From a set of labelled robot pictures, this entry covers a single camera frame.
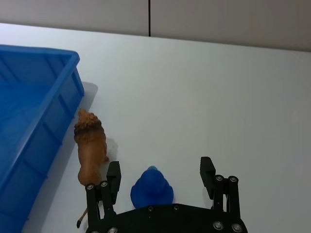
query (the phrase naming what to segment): gray wall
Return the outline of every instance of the gray wall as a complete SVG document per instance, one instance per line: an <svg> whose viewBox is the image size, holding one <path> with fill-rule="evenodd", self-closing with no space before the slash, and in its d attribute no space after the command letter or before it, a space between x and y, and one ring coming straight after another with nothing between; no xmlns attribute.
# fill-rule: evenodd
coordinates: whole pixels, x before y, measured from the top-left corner
<svg viewBox="0 0 311 233"><path fill-rule="evenodd" d="M154 0L152 35L311 50L311 0Z"/></svg>
<svg viewBox="0 0 311 233"><path fill-rule="evenodd" d="M0 22L148 35L148 1L0 0Z"/></svg>
<svg viewBox="0 0 311 233"><path fill-rule="evenodd" d="M311 51L310 0L151 0L151 35ZM148 35L148 0L0 0L0 22Z"/></svg>

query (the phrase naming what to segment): toy lion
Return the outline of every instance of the toy lion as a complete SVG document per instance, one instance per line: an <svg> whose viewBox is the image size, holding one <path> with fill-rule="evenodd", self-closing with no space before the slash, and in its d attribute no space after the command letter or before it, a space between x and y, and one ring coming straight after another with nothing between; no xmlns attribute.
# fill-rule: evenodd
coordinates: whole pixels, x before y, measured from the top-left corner
<svg viewBox="0 0 311 233"><path fill-rule="evenodd" d="M101 121L93 113L84 109L79 110L79 120L74 126L74 140L78 144L80 170L78 180L86 186L90 183L98 185L102 181L100 168L108 162L106 135ZM80 227L87 209L77 222Z"/></svg>

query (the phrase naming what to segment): blue plastic crate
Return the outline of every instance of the blue plastic crate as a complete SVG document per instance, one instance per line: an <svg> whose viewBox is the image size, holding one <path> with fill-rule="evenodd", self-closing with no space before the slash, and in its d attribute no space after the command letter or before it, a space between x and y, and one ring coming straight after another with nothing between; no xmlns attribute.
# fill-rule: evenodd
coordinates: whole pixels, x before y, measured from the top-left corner
<svg viewBox="0 0 311 233"><path fill-rule="evenodd" d="M0 232L20 232L84 95L76 52L0 46Z"/></svg>

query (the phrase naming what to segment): bolt head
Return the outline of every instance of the bolt head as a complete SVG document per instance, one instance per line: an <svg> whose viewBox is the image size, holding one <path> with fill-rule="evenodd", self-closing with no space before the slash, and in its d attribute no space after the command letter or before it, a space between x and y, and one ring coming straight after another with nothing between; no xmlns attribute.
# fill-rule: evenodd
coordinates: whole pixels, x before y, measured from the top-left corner
<svg viewBox="0 0 311 233"><path fill-rule="evenodd" d="M237 233L240 233L243 231L241 225L237 223L233 224L231 228L234 230L234 232L237 232Z"/></svg>
<svg viewBox="0 0 311 233"><path fill-rule="evenodd" d="M230 177L230 180L231 180L232 182L238 181L238 179L237 179L236 177Z"/></svg>
<svg viewBox="0 0 311 233"><path fill-rule="evenodd" d="M88 189L88 190L91 190L93 187L94 187L94 185L90 184L90 185L87 187L87 189Z"/></svg>
<svg viewBox="0 0 311 233"><path fill-rule="evenodd" d="M222 181L222 180L223 180L223 177L222 177L222 176L216 176L216 180Z"/></svg>
<svg viewBox="0 0 311 233"><path fill-rule="evenodd" d="M218 231L221 231L224 228L223 224L219 221L213 222L213 227Z"/></svg>
<svg viewBox="0 0 311 233"><path fill-rule="evenodd" d="M117 232L118 232L118 229L115 228L115 227L112 227L112 228L110 228L110 229L108 230L107 233L117 233Z"/></svg>

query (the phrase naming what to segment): blue rubber duck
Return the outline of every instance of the blue rubber duck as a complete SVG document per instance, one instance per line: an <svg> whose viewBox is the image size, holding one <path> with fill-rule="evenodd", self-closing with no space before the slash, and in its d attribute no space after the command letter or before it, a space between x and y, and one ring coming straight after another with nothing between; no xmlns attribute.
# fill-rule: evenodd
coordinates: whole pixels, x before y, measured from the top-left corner
<svg viewBox="0 0 311 233"><path fill-rule="evenodd" d="M155 166L144 171L131 190L131 200L136 209L172 204L173 199L173 188Z"/></svg>

